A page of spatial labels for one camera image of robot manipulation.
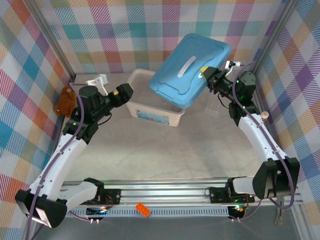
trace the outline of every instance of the blue plastic lid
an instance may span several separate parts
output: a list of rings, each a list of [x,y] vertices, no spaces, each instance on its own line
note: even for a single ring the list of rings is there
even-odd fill
[[[229,44],[195,33],[186,35],[149,82],[149,88],[179,108],[189,107],[207,82],[200,68],[220,68]]]

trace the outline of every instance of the cable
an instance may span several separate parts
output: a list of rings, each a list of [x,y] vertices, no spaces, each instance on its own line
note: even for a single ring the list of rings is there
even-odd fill
[[[211,187],[208,186],[208,187],[204,190],[204,195],[205,195],[208,199],[210,199],[210,197],[206,194],[206,192],[207,192],[207,190],[208,190],[209,188],[211,188]]]
[[[259,203],[258,203],[258,205],[256,206],[256,208],[255,208],[255,210],[252,212],[252,213],[250,213],[248,216],[245,216],[245,217],[243,217],[243,218],[236,218],[236,217],[234,217],[234,216],[232,216],[232,215],[229,215],[230,216],[230,218],[232,218],[232,219],[234,219],[234,220],[238,220],[238,221],[240,221],[240,220],[246,220],[246,219],[248,219],[248,218],[250,218],[253,214],[255,214],[256,212],[257,212],[257,210],[260,208],[260,206],[261,206],[261,203],[262,203],[262,200],[260,200],[259,201]]]
[[[38,230],[34,233],[34,235],[32,236],[31,240],[34,240],[36,238],[36,236],[38,235],[38,233],[40,232],[40,230],[44,227],[45,225],[41,224],[41,226],[38,228]]]
[[[70,87],[72,88],[72,90],[75,92],[78,101],[79,101],[79,105],[80,105],[80,109],[81,109],[81,113],[84,113],[84,104],[81,100],[81,97],[78,93],[78,91],[75,89],[75,87],[73,86],[73,84],[70,82],[69,83]],[[77,137],[78,133],[80,132],[82,125],[84,124],[84,119],[85,119],[85,115],[81,114],[81,119],[80,119],[80,123],[78,128],[76,129],[75,133],[73,134],[73,136],[65,143],[65,145],[63,145],[63,147],[60,149],[60,152],[58,152],[52,159],[52,161],[46,166],[43,175],[40,178],[39,181],[39,186],[36,188],[32,203],[31,203],[31,207],[30,207],[30,211],[29,211],[29,216],[27,219],[27,227],[26,227],[26,233],[25,233],[25,239],[29,240],[29,235],[30,235],[30,228],[31,228],[31,222],[32,222],[32,216],[34,215],[34,211],[35,211],[35,206],[36,206],[36,201],[37,201],[37,197],[39,196],[39,192],[41,190],[41,187],[46,179],[46,175],[48,174],[49,170],[51,169],[51,167],[55,164],[55,162],[57,161],[58,157],[61,155],[61,153],[64,152],[64,150],[67,148],[67,146]]]
[[[107,120],[103,121],[102,123],[98,123],[98,126],[101,126],[102,124],[105,124],[106,122],[108,122],[111,119],[111,117],[112,117],[112,113],[110,112],[110,117]]]
[[[77,214],[73,213],[72,211],[69,211],[69,213],[71,213],[73,216],[75,216],[77,219],[80,219],[82,221],[86,221],[86,222],[91,222],[89,219],[85,219],[83,217],[78,216]]]
[[[221,100],[221,98],[220,98],[220,95],[221,95],[221,94],[220,94],[220,92],[219,92],[219,94],[218,94],[218,99],[219,99],[221,105],[224,106],[226,109],[229,109],[229,108],[226,107],[226,105],[224,105],[224,103],[222,102],[222,100]]]
[[[110,206],[110,208],[112,208],[112,207],[114,206],[114,200],[112,199],[111,196],[107,195],[107,196],[105,197],[105,200],[106,200],[106,203],[108,204],[108,206],[109,206],[109,202],[108,202],[107,197],[111,199],[111,206]]]
[[[290,171],[285,163],[285,161],[282,159],[281,155],[279,154],[277,148],[275,147],[275,145],[273,144],[272,140],[269,138],[268,134],[266,133],[266,131],[263,129],[263,125],[260,125],[259,122],[254,118],[254,116],[251,115],[251,113],[244,108],[244,106],[239,102],[237,95],[236,95],[236,83],[237,83],[237,79],[239,78],[240,74],[243,72],[243,70],[245,68],[247,68],[249,65],[251,65],[252,62],[247,63],[246,65],[244,65],[239,72],[237,73],[237,75],[234,78],[233,84],[232,84],[232,94],[233,94],[233,98],[235,100],[235,102],[239,105],[240,108],[242,108],[245,113],[252,119],[252,121],[254,121],[254,123],[256,124],[256,126],[261,130],[261,132],[263,133],[263,135],[265,136],[267,142],[270,144],[270,146],[272,147],[272,150],[274,151],[274,153],[276,154],[276,156],[279,158],[281,164],[283,165],[284,171],[288,177],[289,180],[289,186],[290,186],[290,193],[291,193],[291,198],[290,198],[290,203],[287,206],[281,206],[279,205],[277,202],[275,202],[273,199],[269,198],[269,200],[276,205],[278,208],[282,209],[282,210],[288,210],[290,209],[295,201],[295,190],[294,190],[294,182],[292,179],[292,176],[290,174]]]

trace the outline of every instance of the stuffed animal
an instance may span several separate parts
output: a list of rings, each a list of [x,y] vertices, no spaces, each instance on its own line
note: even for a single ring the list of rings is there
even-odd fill
[[[58,103],[54,106],[54,112],[57,116],[65,115],[70,118],[72,111],[77,106],[77,95],[71,86],[62,88]]]

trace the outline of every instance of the white plastic bin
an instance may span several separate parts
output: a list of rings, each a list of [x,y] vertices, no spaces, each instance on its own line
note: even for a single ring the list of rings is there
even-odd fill
[[[135,118],[177,127],[186,109],[171,104],[149,89],[148,83],[154,74],[154,71],[144,69],[133,71],[127,83],[134,92],[126,106]]]

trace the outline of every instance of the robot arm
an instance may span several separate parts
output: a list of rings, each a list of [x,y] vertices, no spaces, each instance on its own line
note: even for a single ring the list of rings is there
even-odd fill
[[[225,70],[203,67],[201,73],[207,81],[210,92],[219,93],[231,101],[229,104],[230,117],[247,136],[262,162],[255,176],[232,178],[231,191],[229,192],[256,195],[259,199],[291,195],[290,180],[282,162],[289,170],[294,191],[297,187],[300,164],[296,158],[289,158],[277,145],[252,102],[256,89],[255,75],[249,71],[243,72],[236,80],[236,96],[234,96],[233,83],[226,78],[227,72]]]
[[[18,206],[27,217],[31,217],[50,228],[57,227],[68,211],[87,200],[96,199],[101,203],[106,203],[103,182],[92,178],[86,178],[81,184],[67,191],[60,191],[72,165],[98,130],[98,122],[104,116],[109,116],[113,108],[118,108],[127,103],[133,95],[133,89],[128,83],[125,83],[118,86],[116,91],[107,93],[101,82],[97,82],[98,87],[92,85],[95,84],[94,82],[87,84],[88,86],[79,90],[84,108],[84,121],[76,138],[71,141],[67,148],[62,150],[79,127],[82,114],[79,103],[78,108],[74,109],[70,120],[67,121],[62,130],[63,135],[49,163],[54,160],[58,153],[60,155],[53,164],[48,163],[46,165],[46,168],[27,191],[19,190],[15,195]],[[45,176],[38,196],[36,196],[34,212],[30,216],[32,201],[40,185],[40,179],[49,165],[51,167]]]

